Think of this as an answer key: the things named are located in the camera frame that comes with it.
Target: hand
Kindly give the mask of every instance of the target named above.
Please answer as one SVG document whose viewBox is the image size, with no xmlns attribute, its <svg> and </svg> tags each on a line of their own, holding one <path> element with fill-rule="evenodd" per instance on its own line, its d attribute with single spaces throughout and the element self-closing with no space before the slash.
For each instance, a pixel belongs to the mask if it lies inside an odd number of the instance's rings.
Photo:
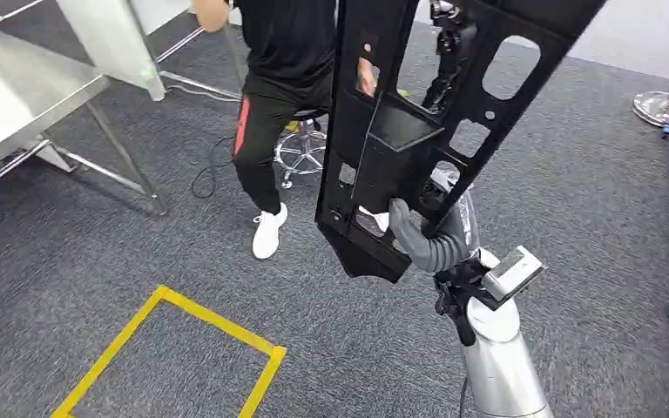
<svg viewBox="0 0 669 418">
<path fill-rule="evenodd" d="M 373 65 L 363 57 L 358 61 L 358 80 L 360 81 L 362 92 L 373 97 L 377 81 L 373 75 Z"/>
</svg>

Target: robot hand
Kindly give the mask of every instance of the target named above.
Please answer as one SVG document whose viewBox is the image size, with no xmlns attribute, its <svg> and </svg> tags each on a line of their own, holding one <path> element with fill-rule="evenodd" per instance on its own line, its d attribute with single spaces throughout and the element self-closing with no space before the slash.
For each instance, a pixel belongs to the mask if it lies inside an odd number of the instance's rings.
<svg viewBox="0 0 669 418">
<path fill-rule="evenodd" d="M 459 205 L 434 237 L 427 238 L 409 218 L 411 211 L 402 199 L 391 200 L 389 226 L 396 240 L 419 269 L 428 273 L 449 270 L 470 256 Z"/>
</svg>

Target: rolling stool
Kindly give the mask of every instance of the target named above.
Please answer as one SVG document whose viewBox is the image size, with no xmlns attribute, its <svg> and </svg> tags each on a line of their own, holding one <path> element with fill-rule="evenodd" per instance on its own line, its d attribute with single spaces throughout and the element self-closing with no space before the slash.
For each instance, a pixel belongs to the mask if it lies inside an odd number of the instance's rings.
<svg viewBox="0 0 669 418">
<path fill-rule="evenodd" d="M 327 135 L 321 132 L 317 118 L 327 114 L 322 109 L 298 111 L 291 118 L 298 129 L 281 138 L 275 146 L 275 160 L 286 170 L 283 176 L 284 189 L 290 189 L 291 174 L 314 174 L 321 172 Z"/>
</svg>

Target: black panel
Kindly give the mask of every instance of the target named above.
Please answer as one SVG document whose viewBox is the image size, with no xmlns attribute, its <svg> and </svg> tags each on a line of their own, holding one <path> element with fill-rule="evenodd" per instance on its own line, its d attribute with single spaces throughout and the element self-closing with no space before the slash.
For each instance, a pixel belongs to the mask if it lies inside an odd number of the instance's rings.
<svg viewBox="0 0 669 418">
<path fill-rule="evenodd" d="M 433 114 L 396 91 L 399 70 L 418 0 L 341 0 L 334 105 L 316 221 L 350 276 L 374 275 L 396 282 L 410 260 L 393 236 L 376 237 L 355 219 L 357 206 L 385 212 L 405 199 L 435 231 L 514 127 L 604 0 L 462 0 L 468 17 L 461 65 L 446 91 L 444 111 Z M 517 94 L 499 100 L 483 90 L 483 76 L 499 45 L 512 35 L 540 48 L 540 59 Z M 375 98 L 356 88 L 355 69 L 366 57 L 381 72 Z M 488 120 L 487 111 L 495 117 Z M 468 119 L 490 134 L 470 158 L 450 148 L 457 126 Z M 452 192 L 427 207 L 422 191 L 440 161 L 460 171 Z M 357 170 L 355 185 L 340 182 L 342 163 Z"/>
</svg>

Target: person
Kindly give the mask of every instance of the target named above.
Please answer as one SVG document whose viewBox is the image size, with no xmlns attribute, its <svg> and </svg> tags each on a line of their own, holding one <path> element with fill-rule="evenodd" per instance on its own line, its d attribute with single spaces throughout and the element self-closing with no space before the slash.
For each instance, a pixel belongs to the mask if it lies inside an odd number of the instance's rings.
<svg viewBox="0 0 669 418">
<path fill-rule="evenodd" d="M 273 169 L 274 147 L 291 117 L 304 109 L 328 110 L 332 102 L 336 0 L 237 0 L 242 35 L 250 48 L 249 72 L 233 143 L 233 162 L 242 189 L 260 208 L 253 255 L 270 258 L 288 211 L 280 201 Z M 228 0 L 193 0 L 199 24 L 221 29 Z M 363 92 L 375 79 L 364 58 L 358 65 Z"/>
</svg>

